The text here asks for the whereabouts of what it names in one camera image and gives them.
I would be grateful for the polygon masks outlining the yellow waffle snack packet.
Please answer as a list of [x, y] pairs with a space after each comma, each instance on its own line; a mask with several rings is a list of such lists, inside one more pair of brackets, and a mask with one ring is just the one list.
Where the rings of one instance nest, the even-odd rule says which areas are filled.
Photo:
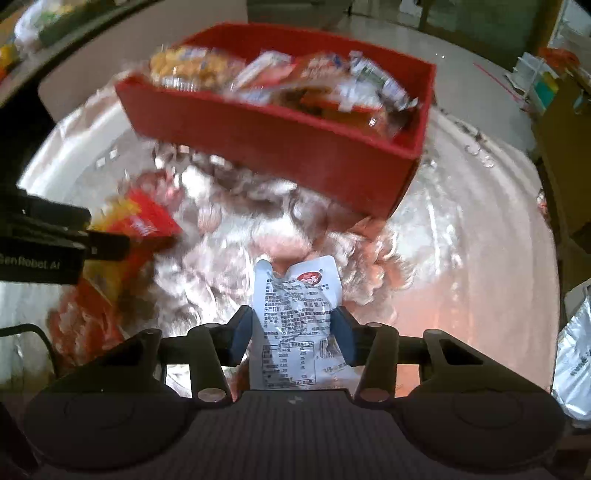
[[243, 69], [245, 60], [219, 49], [189, 45], [162, 48], [149, 60], [154, 84], [188, 92], [222, 90]]

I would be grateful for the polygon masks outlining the floral shiny tablecloth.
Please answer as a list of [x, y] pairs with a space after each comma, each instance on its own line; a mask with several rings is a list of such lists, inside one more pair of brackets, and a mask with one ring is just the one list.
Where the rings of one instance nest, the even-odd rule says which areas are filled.
[[551, 387], [559, 287], [540, 180], [521, 151], [439, 108], [415, 178], [386, 221], [221, 157], [141, 138], [112, 86], [58, 123], [20, 184], [95, 214], [139, 187], [180, 225], [176, 246], [122, 293], [124, 336], [223, 323], [249, 301], [257, 261], [283, 272], [329, 255], [356, 320], [407, 336], [444, 330]]

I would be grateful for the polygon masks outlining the red white barcode packet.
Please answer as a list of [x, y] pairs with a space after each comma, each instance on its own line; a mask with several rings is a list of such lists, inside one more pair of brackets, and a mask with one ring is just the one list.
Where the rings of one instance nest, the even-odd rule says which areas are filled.
[[412, 98], [393, 76], [361, 51], [349, 52], [349, 72], [356, 80], [372, 85], [394, 111], [412, 110], [419, 106], [417, 98]]

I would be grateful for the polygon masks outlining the white plastic bag of snacks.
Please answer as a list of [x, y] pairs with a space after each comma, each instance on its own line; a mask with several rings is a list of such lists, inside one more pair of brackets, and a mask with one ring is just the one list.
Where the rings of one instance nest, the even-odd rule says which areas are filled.
[[27, 8], [14, 27], [16, 43], [20, 46], [35, 44], [39, 40], [40, 32], [57, 21], [66, 9], [63, 1], [35, 1]]

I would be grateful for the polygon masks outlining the wooden side cabinet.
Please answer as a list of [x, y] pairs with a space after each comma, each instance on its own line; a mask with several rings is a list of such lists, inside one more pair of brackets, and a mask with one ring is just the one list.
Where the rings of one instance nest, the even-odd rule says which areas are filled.
[[534, 135], [562, 234], [590, 252], [590, 86], [566, 75]]

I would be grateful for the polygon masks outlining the white pouch snack packet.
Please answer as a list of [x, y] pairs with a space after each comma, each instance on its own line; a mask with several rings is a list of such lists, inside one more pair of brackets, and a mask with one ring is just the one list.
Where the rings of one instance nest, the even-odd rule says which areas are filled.
[[325, 255], [294, 264], [282, 276], [269, 261], [254, 266], [250, 306], [249, 385], [256, 390], [348, 389], [360, 374], [346, 364], [331, 333], [342, 304], [335, 259]]

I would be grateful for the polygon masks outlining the silver foil bag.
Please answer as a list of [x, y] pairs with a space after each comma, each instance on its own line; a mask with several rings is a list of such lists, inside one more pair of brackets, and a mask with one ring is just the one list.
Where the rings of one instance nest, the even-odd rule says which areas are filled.
[[581, 428], [590, 427], [590, 295], [558, 336], [552, 396]]

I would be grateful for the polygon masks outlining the red orange packet in box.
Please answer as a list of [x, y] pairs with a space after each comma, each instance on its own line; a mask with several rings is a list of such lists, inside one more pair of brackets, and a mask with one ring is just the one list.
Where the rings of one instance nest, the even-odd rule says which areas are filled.
[[329, 96], [349, 78], [349, 61], [331, 52], [298, 57], [291, 66], [290, 73], [271, 88], [270, 103], [314, 115], [335, 105]]

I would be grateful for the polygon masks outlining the red yellow snack packet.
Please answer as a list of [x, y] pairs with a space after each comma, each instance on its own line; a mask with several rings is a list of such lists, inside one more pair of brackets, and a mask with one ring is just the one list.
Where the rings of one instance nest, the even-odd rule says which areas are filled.
[[111, 202], [91, 229], [129, 240], [121, 260], [89, 260], [84, 266], [84, 279], [111, 304], [130, 287], [153, 255], [171, 247], [182, 233], [171, 214], [139, 188]]

